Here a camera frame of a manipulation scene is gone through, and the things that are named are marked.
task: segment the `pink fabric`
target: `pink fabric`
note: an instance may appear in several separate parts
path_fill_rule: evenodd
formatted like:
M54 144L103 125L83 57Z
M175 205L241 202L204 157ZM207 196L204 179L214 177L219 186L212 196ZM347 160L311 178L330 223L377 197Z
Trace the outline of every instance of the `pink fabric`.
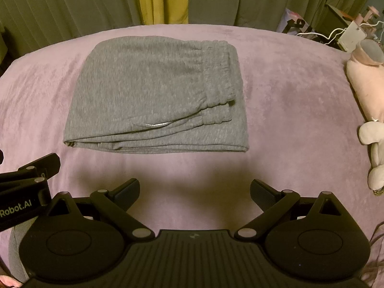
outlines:
M21 287L22 286L22 283L20 283L19 281L17 281L16 279L12 278L12 277L9 277L9 276L5 276L5 275L1 275L0 276L0 288L5 288L5 287Z
M361 279L369 287L381 288L384 284L384 224L376 229L370 243L371 255Z
M63 130L85 58L97 43L127 35L234 45L249 151L130 155L65 146ZM141 196L129 213L156 232L241 227L261 213L249 196L254 178L302 196L330 190L370 239L384 221L383 198L367 186L369 158L357 137L364 118L344 73L348 58L305 38L210 25L137 26L55 44L16 60L0 78L0 172L56 152L61 170L49 180L51 194L68 190L74 197L135 177ZM8 238L9 230L0 234L6 264Z

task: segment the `white cable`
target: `white cable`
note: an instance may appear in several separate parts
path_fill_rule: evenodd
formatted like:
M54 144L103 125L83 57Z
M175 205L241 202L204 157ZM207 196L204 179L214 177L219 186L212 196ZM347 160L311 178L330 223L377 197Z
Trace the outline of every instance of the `white cable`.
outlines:
M327 40L329 40L329 39L331 38L331 35L332 35L335 31L337 31L337 30L344 30L344 29L343 29L343 28L336 28L336 29L334 29L334 30L331 32L331 34L330 34L329 37L326 37L326 36L324 36L324 34L317 33L317 32L301 32L301 33L298 33L297 36L298 36L298 35L302 35L302 34L317 34L318 36L323 36L324 38L326 38Z
M380 42L381 42L381 39L383 38L383 32L384 32L384 22L383 22L383 26L381 26Z
M384 24L384 21L378 21L375 25L371 25L371 24L367 24L367 23L362 23L362 24L360 24L360 26L362 26L362 25L366 25L366 26L370 26L370 27L375 27L375 26L377 26L377 25L380 24L380 23L383 23L383 24Z
M335 36L333 37L333 39L331 41L329 41L328 43L324 43L325 45L328 45L329 43L331 43L333 40L335 40L335 38L339 35L339 34L342 34L345 30L347 30L347 28L343 29L342 32L339 32L337 34L335 34Z

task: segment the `white device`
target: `white device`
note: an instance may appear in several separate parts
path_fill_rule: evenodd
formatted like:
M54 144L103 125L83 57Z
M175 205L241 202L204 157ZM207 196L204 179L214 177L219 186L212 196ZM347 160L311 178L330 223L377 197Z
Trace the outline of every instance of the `white device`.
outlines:
M365 31L352 21L348 28L343 32L337 43L347 53L352 53L356 49L356 45L367 37Z

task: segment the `stuffed animal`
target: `stuffed animal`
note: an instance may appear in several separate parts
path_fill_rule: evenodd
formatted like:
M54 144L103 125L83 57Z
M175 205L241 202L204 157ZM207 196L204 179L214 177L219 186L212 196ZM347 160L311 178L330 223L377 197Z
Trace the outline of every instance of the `stuffed animal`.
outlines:
M362 40L347 62L347 76L368 122L359 129L363 144L372 144L368 185L384 193L384 53L369 39Z
M384 123L370 121L359 129L359 139L365 144L372 144L371 164L372 170L368 175L368 186L376 195L384 193Z

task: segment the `gray fabric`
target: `gray fabric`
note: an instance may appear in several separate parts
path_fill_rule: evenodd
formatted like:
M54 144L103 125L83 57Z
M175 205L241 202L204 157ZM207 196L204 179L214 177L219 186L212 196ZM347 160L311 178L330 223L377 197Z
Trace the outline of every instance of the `gray fabric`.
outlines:
M99 43L78 78L64 143L140 154L247 150L235 47L158 36Z
M13 227L11 231L11 236L9 238L9 269L12 272L12 276L22 283L25 283L29 279L29 276L26 273L25 268L20 260L19 246L23 237L25 236L29 228L32 226L32 224L36 221L36 219L37 217L32 218L26 222L23 222Z

